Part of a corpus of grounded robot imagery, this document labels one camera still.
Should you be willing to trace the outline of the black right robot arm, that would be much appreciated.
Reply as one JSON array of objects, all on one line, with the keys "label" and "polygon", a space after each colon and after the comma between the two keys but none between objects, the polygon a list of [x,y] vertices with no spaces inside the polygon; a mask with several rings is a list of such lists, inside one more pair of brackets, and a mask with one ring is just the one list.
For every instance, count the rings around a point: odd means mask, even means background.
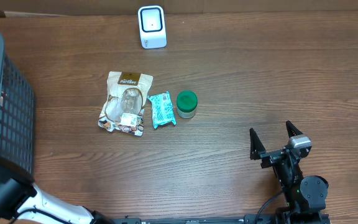
[{"label": "black right robot arm", "polygon": [[296,213],[318,213],[326,208],[329,184],[318,175],[303,176],[300,160],[311,151],[311,139],[286,122],[288,143],[281,149],[266,151],[254,129],[250,129],[250,159],[260,160],[261,168],[271,167],[280,182],[288,206]]}]

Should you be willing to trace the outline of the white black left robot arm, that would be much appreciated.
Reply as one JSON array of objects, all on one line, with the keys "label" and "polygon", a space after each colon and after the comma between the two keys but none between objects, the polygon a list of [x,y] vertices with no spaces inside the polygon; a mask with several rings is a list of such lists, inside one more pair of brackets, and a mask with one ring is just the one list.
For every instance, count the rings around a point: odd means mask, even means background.
[{"label": "white black left robot arm", "polygon": [[0,219],[14,223],[112,223],[97,211],[56,198],[36,184],[22,167],[0,156]]}]

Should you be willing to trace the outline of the teal snack packet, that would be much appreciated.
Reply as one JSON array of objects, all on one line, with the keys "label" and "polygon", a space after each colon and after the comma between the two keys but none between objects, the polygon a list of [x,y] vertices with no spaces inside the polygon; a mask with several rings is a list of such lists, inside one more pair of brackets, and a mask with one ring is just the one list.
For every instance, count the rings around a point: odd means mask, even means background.
[{"label": "teal snack packet", "polygon": [[147,99],[152,105],[152,122],[154,129],[168,123],[172,123],[174,126],[177,124],[173,111],[173,103],[168,91],[158,95],[148,96]]}]

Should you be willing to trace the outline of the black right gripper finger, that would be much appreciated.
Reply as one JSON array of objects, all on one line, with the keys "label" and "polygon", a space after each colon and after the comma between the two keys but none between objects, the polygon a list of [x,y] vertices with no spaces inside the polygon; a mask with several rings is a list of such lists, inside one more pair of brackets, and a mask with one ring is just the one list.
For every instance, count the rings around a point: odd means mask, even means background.
[{"label": "black right gripper finger", "polygon": [[287,120],[285,124],[289,138],[303,134],[290,120]]},{"label": "black right gripper finger", "polygon": [[253,128],[250,128],[250,159],[259,160],[261,159],[261,154],[266,153],[265,147],[260,141],[256,131]]}]

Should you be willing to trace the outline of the green lid jar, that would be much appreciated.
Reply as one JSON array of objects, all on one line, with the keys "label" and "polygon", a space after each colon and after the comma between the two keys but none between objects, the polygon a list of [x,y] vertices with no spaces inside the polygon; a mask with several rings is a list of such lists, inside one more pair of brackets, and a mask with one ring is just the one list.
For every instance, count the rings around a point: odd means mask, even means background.
[{"label": "green lid jar", "polygon": [[196,108],[198,106],[197,95],[190,91],[185,90],[177,96],[177,113],[180,117],[189,119],[196,114]]}]

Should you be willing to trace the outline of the brown beige snack pouch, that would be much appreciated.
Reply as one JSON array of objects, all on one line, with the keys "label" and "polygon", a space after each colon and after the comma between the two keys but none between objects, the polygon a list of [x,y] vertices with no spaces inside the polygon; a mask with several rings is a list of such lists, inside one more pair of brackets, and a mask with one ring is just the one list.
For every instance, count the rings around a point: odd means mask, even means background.
[{"label": "brown beige snack pouch", "polygon": [[144,132],[144,110],[153,76],[135,72],[109,72],[107,98],[98,119],[98,126],[134,136]]}]

